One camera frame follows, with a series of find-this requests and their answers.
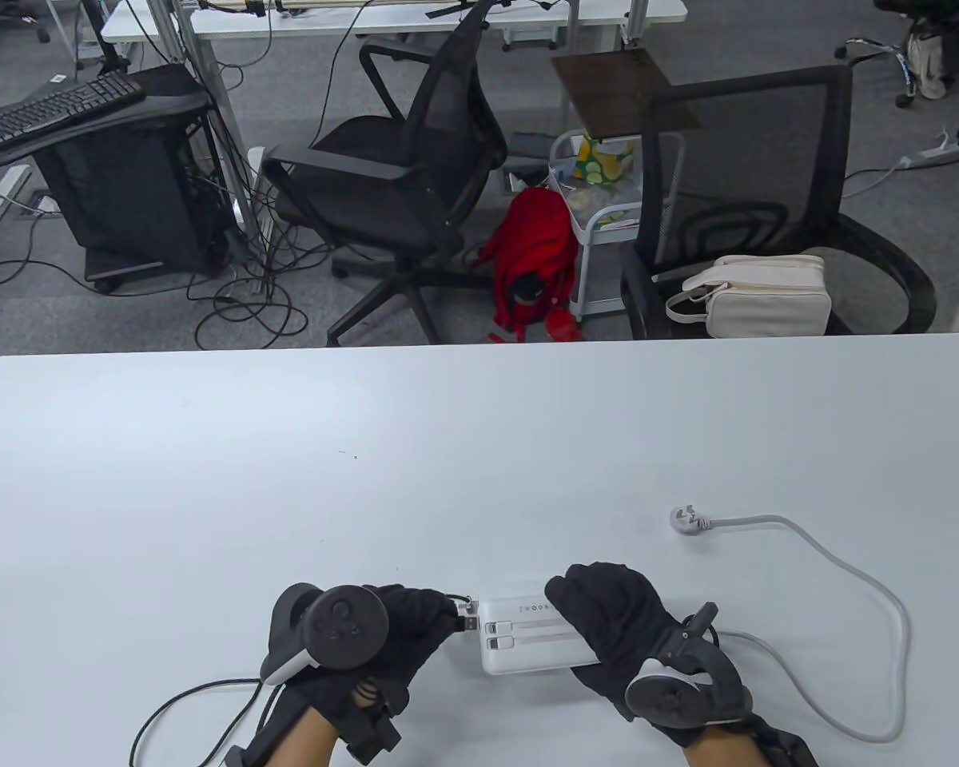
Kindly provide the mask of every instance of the red backpack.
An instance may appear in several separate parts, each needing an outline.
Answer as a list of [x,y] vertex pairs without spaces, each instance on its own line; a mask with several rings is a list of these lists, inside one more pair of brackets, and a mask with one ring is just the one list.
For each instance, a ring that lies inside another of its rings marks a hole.
[[476,260],[494,262],[494,321],[519,342],[526,339],[527,325],[545,318],[554,340],[581,340],[567,310],[578,251],[561,195],[540,187],[523,190]]

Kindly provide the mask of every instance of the black glove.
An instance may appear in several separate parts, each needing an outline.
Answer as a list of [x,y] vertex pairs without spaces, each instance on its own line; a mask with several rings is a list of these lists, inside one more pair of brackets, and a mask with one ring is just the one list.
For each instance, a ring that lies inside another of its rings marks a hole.
[[377,690],[385,697],[398,697],[388,704],[392,713],[400,713],[408,704],[409,683],[455,631],[458,610],[439,591],[400,584],[366,588],[388,611],[388,639],[376,657],[348,671],[307,668],[287,682],[289,690],[332,722],[359,708],[352,698],[357,690],[366,701],[378,700]]
[[[571,670],[579,681],[615,704],[630,722],[635,715],[625,690],[647,658],[655,658],[672,629],[680,626],[661,603],[643,574],[624,565],[593,562],[572,565],[564,578],[550,578],[544,594],[586,640],[598,664]],[[702,727],[680,730],[658,727],[672,741],[688,748]]]
[[396,679],[409,686],[422,665],[455,633],[458,609],[432,589],[401,585],[367,586],[388,610],[388,641],[365,666],[372,679]]

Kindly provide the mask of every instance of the white power cord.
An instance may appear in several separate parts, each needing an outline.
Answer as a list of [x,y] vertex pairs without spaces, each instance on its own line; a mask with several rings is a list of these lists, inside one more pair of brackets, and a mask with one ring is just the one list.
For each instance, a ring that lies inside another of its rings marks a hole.
[[857,189],[856,191],[851,191],[851,193],[842,194],[842,200],[848,200],[849,197],[856,197],[857,194],[863,194],[865,191],[870,191],[873,189],[873,187],[879,186],[879,184],[888,181],[888,179],[892,177],[893,173],[896,171],[901,171],[901,169],[904,168],[905,164],[900,160],[898,165],[895,165],[893,168],[888,168],[888,171],[885,171],[885,175],[882,175],[881,178],[877,179],[877,181],[875,181],[873,184],[868,184],[867,186],[864,186],[863,189]]
[[882,584],[881,581],[878,581],[874,576],[864,573],[863,570],[860,570],[859,567],[850,565],[848,562],[845,562],[844,559],[839,559],[833,553],[828,551],[826,548],[820,544],[819,541],[805,530],[802,529],[797,523],[791,521],[791,519],[786,518],[786,516],[780,515],[757,515],[757,516],[739,516],[739,518],[732,519],[708,519],[706,516],[699,515],[698,512],[692,507],[680,507],[673,509],[671,514],[671,525],[680,533],[687,535],[695,535],[696,533],[702,533],[703,531],[710,530],[712,527],[743,527],[746,525],[765,525],[765,523],[776,523],[776,525],[784,525],[789,527],[794,533],[797,533],[802,540],[809,543],[816,551],[818,551],[823,558],[827,559],[828,562],[833,563],[833,565],[841,567],[842,570],[845,570],[847,573],[860,578],[864,583],[873,586],[874,589],[881,592],[889,602],[892,603],[892,606],[895,607],[895,610],[899,614],[899,636],[898,642],[895,650],[895,660],[893,660],[893,675],[892,675],[892,698],[893,698],[893,716],[892,716],[892,725],[885,732],[878,734],[871,734],[868,732],[861,732],[860,730],[853,729],[852,727],[842,724],[838,719],[835,719],[830,713],[827,713],[825,709],[822,708],[816,700],[814,700],[813,695],[809,694],[806,690],[806,687],[802,685],[802,681],[798,679],[796,672],[794,672],[789,665],[789,662],[784,660],[782,654],[780,654],[774,647],[772,647],[767,642],[764,642],[760,637],[754,636],[743,631],[718,631],[718,634],[721,636],[732,637],[734,639],[742,639],[745,642],[751,642],[755,646],[760,647],[761,650],[764,650],[765,653],[771,655],[775,661],[778,662],[783,671],[789,675],[789,679],[793,686],[796,687],[796,690],[799,694],[802,695],[802,700],[807,702],[807,705],[814,709],[821,719],[826,721],[828,724],[834,727],[834,729],[849,735],[849,737],[855,738],[856,741],[863,741],[866,744],[889,744],[890,742],[896,741],[899,738],[899,735],[902,734],[902,730],[905,727],[906,723],[906,666],[909,658],[909,646],[912,637],[912,630],[910,628],[909,614],[906,611],[906,606],[902,603],[902,600],[897,598],[893,594],[892,590],[886,587],[885,584]]

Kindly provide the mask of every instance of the black computer case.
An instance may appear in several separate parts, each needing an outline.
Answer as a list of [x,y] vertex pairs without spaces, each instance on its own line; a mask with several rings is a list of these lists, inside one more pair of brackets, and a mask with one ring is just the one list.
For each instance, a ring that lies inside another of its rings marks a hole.
[[[202,134],[209,157],[196,160]],[[204,110],[60,142],[34,154],[78,244],[86,280],[111,292],[163,272],[214,274],[236,226]]]

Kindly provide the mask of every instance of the mesh chair back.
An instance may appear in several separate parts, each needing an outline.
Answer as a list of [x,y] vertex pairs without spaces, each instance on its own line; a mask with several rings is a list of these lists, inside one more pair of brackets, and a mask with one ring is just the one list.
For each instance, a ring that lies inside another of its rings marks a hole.
[[472,210],[487,175],[504,163],[501,128],[476,69],[483,20],[497,0],[479,0],[444,41],[419,86],[405,123],[409,164],[422,165],[457,226]]
[[636,252],[652,273],[822,241],[838,219],[852,69],[675,86],[648,101]]

